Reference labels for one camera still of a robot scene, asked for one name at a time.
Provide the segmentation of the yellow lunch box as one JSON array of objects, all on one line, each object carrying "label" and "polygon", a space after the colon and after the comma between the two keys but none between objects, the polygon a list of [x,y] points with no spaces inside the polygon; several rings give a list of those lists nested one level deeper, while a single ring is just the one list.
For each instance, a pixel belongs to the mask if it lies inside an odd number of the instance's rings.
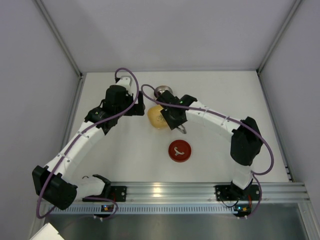
[{"label": "yellow lunch box", "polygon": [[147,117],[149,119],[149,122],[156,129],[164,129],[169,126],[167,124],[165,118],[161,114],[161,110],[163,110],[163,107],[158,104],[158,105],[151,107],[147,111]]}]

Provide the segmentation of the red round lid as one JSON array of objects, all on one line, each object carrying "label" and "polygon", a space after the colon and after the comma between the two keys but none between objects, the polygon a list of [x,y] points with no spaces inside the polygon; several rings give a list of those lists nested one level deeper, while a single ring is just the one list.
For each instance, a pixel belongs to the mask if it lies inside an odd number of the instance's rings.
[{"label": "red round lid", "polygon": [[168,155],[174,162],[183,163],[191,157],[192,147],[187,141],[177,139],[170,143]]}]

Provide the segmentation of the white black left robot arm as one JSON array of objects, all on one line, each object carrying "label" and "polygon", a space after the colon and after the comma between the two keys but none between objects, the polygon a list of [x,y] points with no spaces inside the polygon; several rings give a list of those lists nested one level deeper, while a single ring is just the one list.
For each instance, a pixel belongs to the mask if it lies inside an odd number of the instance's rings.
[{"label": "white black left robot arm", "polygon": [[100,104],[90,110],[79,130],[67,145],[44,167],[36,166],[32,179],[39,199],[65,210],[74,201],[103,201],[111,194],[111,182],[99,175],[72,180],[79,164],[88,152],[102,140],[122,116],[142,116],[145,113],[142,93],[132,91],[137,84],[134,76],[115,79]]}]

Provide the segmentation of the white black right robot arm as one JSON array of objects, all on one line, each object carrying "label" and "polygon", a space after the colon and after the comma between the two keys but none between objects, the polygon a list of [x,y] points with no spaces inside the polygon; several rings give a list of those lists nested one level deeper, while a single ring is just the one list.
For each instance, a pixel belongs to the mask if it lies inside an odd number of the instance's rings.
[{"label": "white black right robot arm", "polygon": [[185,94],[178,98],[168,90],[160,93],[156,100],[161,102],[163,109],[160,113],[171,130],[177,129],[186,134],[183,124],[193,122],[213,130],[230,142],[230,156],[235,161],[231,185],[238,191],[245,191],[252,184],[251,165],[263,145],[253,118],[233,122],[221,113],[210,113],[212,110],[193,96]]}]

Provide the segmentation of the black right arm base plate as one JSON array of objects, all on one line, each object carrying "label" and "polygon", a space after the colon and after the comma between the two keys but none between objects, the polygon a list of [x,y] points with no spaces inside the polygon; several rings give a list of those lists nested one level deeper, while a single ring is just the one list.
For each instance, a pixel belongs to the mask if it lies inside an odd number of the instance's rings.
[{"label": "black right arm base plate", "polygon": [[252,201],[258,201],[261,190],[257,184],[251,184],[245,189],[241,189],[233,183],[216,185],[214,187],[216,199],[218,201],[244,201],[251,197]]}]

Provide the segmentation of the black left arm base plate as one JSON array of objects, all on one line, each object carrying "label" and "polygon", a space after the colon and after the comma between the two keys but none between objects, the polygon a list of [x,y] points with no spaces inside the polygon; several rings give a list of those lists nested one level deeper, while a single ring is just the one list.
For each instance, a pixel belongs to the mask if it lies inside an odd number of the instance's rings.
[{"label": "black left arm base plate", "polygon": [[110,186],[108,192],[104,191],[100,195],[91,195],[82,199],[83,202],[106,202],[112,200],[114,202],[126,202],[127,186]]}]

